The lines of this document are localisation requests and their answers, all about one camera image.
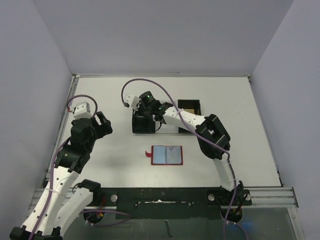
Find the screw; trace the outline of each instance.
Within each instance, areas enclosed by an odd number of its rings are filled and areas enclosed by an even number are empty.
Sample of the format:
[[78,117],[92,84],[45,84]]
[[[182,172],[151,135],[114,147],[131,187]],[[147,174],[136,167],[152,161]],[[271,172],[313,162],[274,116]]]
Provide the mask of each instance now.
[[208,195],[208,199],[209,199],[209,201],[214,201],[215,200],[215,195],[209,194]]
[[116,202],[118,200],[118,196],[113,194],[113,195],[111,195],[110,200],[111,200],[111,202],[114,203],[114,202]]

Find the glass panel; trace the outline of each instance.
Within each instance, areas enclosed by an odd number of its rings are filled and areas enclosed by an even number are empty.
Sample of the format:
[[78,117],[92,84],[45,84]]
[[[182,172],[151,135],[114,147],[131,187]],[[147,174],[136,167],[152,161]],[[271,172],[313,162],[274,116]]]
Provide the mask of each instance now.
[[[100,224],[112,223],[113,214],[106,214]],[[82,216],[77,218],[64,235],[64,240],[222,240],[223,220],[206,218],[132,219],[110,227],[85,226]],[[245,208],[239,222],[250,240],[296,240],[287,208]],[[227,226],[228,240],[245,240],[235,225]]]

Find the metal frame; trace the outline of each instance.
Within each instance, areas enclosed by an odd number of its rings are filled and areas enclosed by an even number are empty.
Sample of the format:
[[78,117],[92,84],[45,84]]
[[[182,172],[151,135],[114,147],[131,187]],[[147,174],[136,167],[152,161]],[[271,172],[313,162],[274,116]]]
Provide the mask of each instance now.
[[116,75],[109,75],[109,74],[75,74],[76,78],[108,78],[108,77],[128,77],[128,78],[139,78],[141,76],[145,76],[146,78],[179,78],[179,77],[208,77],[208,78],[243,78],[243,77],[249,77],[250,74],[240,74],[240,75],[216,75],[216,74],[200,74],[200,73],[183,73],[183,72],[162,72],[162,73],[141,73],[141,74],[116,74]]
[[[73,97],[75,95],[76,89],[77,89],[77,85],[78,85],[78,81],[79,81],[79,77],[77,77],[76,75],[73,75],[72,79],[71,79],[70,89],[69,89],[69,93],[68,93],[68,96],[66,98],[66,101],[69,98],[71,98],[71,97]],[[57,134],[55,145],[54,145],[54,149],[53,149],[53,152],[52,152],[49,164],[48,164],[48,171],[47,171],[47,173],[45,175],[45,178],[44,178],[43,182],[46,182],[50,178],[51,160],[54,157],[54,154],[57,151],[59,145],[61,144],[62,137],[64,135],[64,131],[65,131],[65,128],[66,128],[66,125],[67,125],[68,115],[69,115],[69,112],[67,111],[66,108],[64,108],[63,114],[62,114],[62,117],[61,117],[61,121],[60,121],[60,125],[59,125],[59,129],[58,129],[58,134]]]
[[[295,195],[295,190],[293,187],[248,187],[246,188],[250,191],[252,205],[250,206],[242,206],[243,208],[294,208],[298,207],[297,198]],[[37,202],[39,201],[44,189],[37,188],[34,191],[28,215],[33,211]],[[72,197],[72,189],[68,191],[66,197],[63,201],[65,204]]]
[[298,217],[298,211],[296,207],[288,207],[290,220],[292,223],[293,231],[297,240],[305,240],[304,231],[301,226],[300,219]]

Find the white table surface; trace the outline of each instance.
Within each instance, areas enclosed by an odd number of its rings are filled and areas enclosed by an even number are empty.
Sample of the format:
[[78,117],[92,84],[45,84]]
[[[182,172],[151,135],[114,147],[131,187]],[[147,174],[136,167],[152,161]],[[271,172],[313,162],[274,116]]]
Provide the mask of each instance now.
[[[111,121],[113,133],[96,141],[91,159],[74,183],[90,179],[102,187],[218,187],[220,179],[213,161],[200,150],[193,135],[177,134],[163,125],[156,134],[133,134],[132,111],[123,107],[120,93],[129,77],[80,78],[75,94],[96,99],[98,110]],[[152,77],[173,99],[199,99],[202,115],[217,115],[231,136],[231,163],[245,187],[281,186],[275,161],[246,77]],[[136,81],[125,94],[145,91],[169,102],[157,86]],[[78,98],[74,103],[85,100]],[[63,140],[70,135],[73,116],[68,116]],[[151,165],[145,156],[152,145],[182,146],[183,165]]]

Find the small black object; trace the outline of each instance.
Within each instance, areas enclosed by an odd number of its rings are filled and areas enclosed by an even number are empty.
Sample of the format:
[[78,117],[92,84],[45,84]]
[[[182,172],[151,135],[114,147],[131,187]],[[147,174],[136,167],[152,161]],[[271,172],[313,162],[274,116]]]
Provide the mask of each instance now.
[[[14,227],[10,233],[11,240],[28,240],[31,232],[26,231],[26,227]],[[60,229],[54,228],[51,235],[42,236],[42,232],[38,231],[32,240],[63,240],[60,236]]]
[[154,134],[156,123],[152,118],[139,115],[137,111],[132,112],[132,132],[134,134]]
[[[201,125],[197,125],[195,132],[201,137],[209,140],[210,142],[218,145],[226,151],[230,150],[230,135],[219,120],[219,118],[211,114],[204,117],[205,121]],[[210,159],[222,159],[223,151],[215,148],[211,144],[198,138],[200,149],[204,155]]]
[[103,201],[103,192],[101,190],[101,184],[95,181],[91,181],[88,179],[83,180],[82,182],[78,183],[79,189],[88,189],[90,192],[93,193],[92,202],[89,206],[100,206]]
[[127,103],[127,102],[123,102],[123,106],[125,106],[126,108],[130,107],[129,103]]
[[239,211],[241,211],[241,208],[242,208],[242,206],[243,206],[243,204],[244,204],[244,201],[246,200],[247,196],[248,196],[248,193],[246,193],[246,194],[244,195],[243,199],[240,201],[239,206],[238,206],[238,207],[236,208],[236,210],[234,211],[235,214],[237,214]]
[[173,234],[171,234],[171,231],[170,231],[170,226],[169,226],[169,221],[168,220],[165,220],[164,221],[164,224],[165,224],[165,227],[166,227],[166,233],[168,234],[168,237],[173,239],[175,236]]
[[91,224],[97,224],[99,223],[105,215],[101,216],[100,214],[97,214],[96,212],[85,212],[83,214],[84,220],[88,221]]
[[159,100],[154,98],[150,91],[146,91],[145,93],[141,94],[139,98],[141,99],[139,108],[137,110],[137,114],[139,116],[143,116],[147,119],[158,121],[163,124],[166,123],[163,115],[168,108],[173,106],[171,103],[161,103]]
[[80,182],[78,182],[76,185],[73,186],[73,188],[72,188],[72,190],[71,190],[73,194],[75,194],[75,192],[74,192],[74,191],[75,191],[75,188],[78,188],[79,183],[80,183]]
[[157,130],[155,130],[156,132],[160,130],[160,128],[162,127],[162,122],[160,122],[160,126],[158,127]]
[[96,116],[100,120],[101,124],[99,124],[94,117],[91,119],[92,119],[92,126],[98,135],[97,139],[101,139],[105,135],[112,134],[113,129],[111,127],[111,122],[108,119],[106,119],[105,115],[101,111],[98,111],[96,113]]
[[[211,192],[210,190],[207,191],[207,196],[210,194],[214,194],[214,201],[209,201],[209,204],[218,204],[219,206],[228,206],[234,194],[234,190],[228,191],[222,187],[220,187],[219,191]],[[233,200],[233,205],[247,205],[248,203],[252,203],[251,200],[246,201],[244,200],[246,194],[250,194],[250,192],[244,189],[244,185],[242,181],[239,181],[239,184],[236,186],[236,195]]]
[[[201,105],[200,100],[188,100],[188,99],[179,99],[178,108],[184,109],[185,111],[193,110],[195,115],[201,115]],[[185,130],[181,127],[178,129],[178,133],[189,133],[188,130]]]

